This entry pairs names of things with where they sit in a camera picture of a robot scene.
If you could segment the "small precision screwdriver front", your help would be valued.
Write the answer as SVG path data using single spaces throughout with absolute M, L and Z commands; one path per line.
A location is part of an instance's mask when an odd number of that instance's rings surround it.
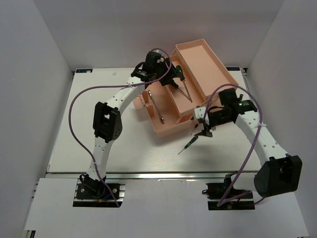
M 195 135 L 184 147 L 183 149 L 178 153 L 178 155 L 183 152 L 184 150 L 186 150 L 188 147 L 190 147 L 196 140 L 198 139 L 198 136 Z

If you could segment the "large green screwdriver front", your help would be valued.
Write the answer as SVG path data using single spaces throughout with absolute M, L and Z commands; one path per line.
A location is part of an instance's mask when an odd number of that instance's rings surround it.
M 186 82 L 185 82 L 185 76 L 184 76 L 184 74 L 183 74 L 183 70 L 182 70 L 181 66 L 177 65 L 177 66 L 176 66 L 176 70 L 178 71 L 178 76 L 179 76 L 180 81 L 181 81 L 181 82 L 183 83 L 183 85 L 184 85 L 184 88 L 185 88 L 185 90 L 186 90 L 186 94 L 189 94 L 189 95 L 190 95 L 189 90 L 188 90 L 188 87 L 187 87 Z

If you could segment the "silver ratchet wrench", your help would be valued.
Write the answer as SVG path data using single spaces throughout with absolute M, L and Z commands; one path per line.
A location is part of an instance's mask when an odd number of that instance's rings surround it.
M 155 103 L 155 100 L 154 100 L 154 98 L 153 98 L 153 94 L 151 93 L 150 90 L 148 91 L 148 96 L 149 96 L 149 98 L 151 99 L 151 101 L 152 101 L 152 103 L 153 103 L 153 106 L 155 107 L 155 109 L 156 109 L 157 112 L 158 112 L 158 116 L 159 116 L 159 119 L 160 119 L 161 123 L 164 124 L 164 123 L 165 123 L 164 117 L 163 117 L 163 115 L 161 114 L 161 112 L 160 112 L 160 110 L 159 110 L 157 104 Z

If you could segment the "pink plastic toolbox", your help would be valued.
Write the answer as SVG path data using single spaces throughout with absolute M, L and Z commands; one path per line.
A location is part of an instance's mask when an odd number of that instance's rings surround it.
M 204 106 L 218 86 L 238 84 L 204 39 L 177 44 L 170 59 L 183 71 L 184 80 L 174 79 L 179 88 L 155 82 L 133 100 L 136 109 L 145 109 L 159 137 L 192 127 L 194 109 Z

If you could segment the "large green screwdriver tip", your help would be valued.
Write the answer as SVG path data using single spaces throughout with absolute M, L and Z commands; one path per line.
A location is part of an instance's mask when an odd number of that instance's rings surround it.
M 191 103 L 193 102 L 190 95 L 186 94 L 182 89 L 180 89 L 180 87 L 174 87 L 174 89 L 179 92 L 183 97 L 185 97 L 187 100 L 189 100 Z

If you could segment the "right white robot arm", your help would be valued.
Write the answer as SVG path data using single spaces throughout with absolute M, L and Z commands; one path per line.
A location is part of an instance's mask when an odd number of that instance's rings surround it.
M 211 112 L 195 110 L 198 120 L 204 124 L 204 130 L 233 122 L 241 129 L 251 143 L 251 152 L 255 152 L 261 168 L 256 173 L 245 173 L 245 159 L 240 169 L 227 175 L 224 181 L 224 195 L 234 198 L 241 191 L 256 191 L 262 198 L 276 196 L 297 190 L 302 169 L 302 160 L 290 155 L 273 138 L 263 123 L 263 113 L 256 101 L 243 100 L 233 88 L 219 92 L 222 108 Z

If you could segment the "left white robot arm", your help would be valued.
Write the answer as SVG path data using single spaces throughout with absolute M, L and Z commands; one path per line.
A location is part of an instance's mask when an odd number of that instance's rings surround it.
M 121 116 L 127 106 L 149 85 L 164 80 L 172 71 L 172 62 L 155 51 L 147 53 L 144 62 L 132 71 L 126 84 L 106 102 L 95 105 L 93 129 L 95 146 L 93 159 L 87 175 L 94 180 L 88 185 L 87 191 L 94 198 L 104 194 L 105 186 L 101 183 L 106 178 L 106 165 L 114 141 L 122 133 Z

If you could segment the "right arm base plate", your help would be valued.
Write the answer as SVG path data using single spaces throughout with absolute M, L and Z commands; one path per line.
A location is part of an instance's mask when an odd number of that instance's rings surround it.
M 210 211 L 234 211 L 234 210 L 255 210 L 253 194 L 249 192 L 242 197 L 236 196 L 246 193 L 245 190 L 231 189 L 226 199 L 229 201 L 217 206 L 222 195 L 226 192 L 228 184 L 225 182 L 207 183 L 202 194 L 207 196 L 208 210 Z

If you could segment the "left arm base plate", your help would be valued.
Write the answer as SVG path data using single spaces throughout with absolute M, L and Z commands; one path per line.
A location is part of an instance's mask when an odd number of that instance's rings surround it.
M 93 191 L 78 179 L 72 206 L 82 208 L 119 208 L 125 196 L 125 184 L 110 182 L 107 185 L 111 189 L 115 200 L 103 183 L 101 183 L 97 191 Z

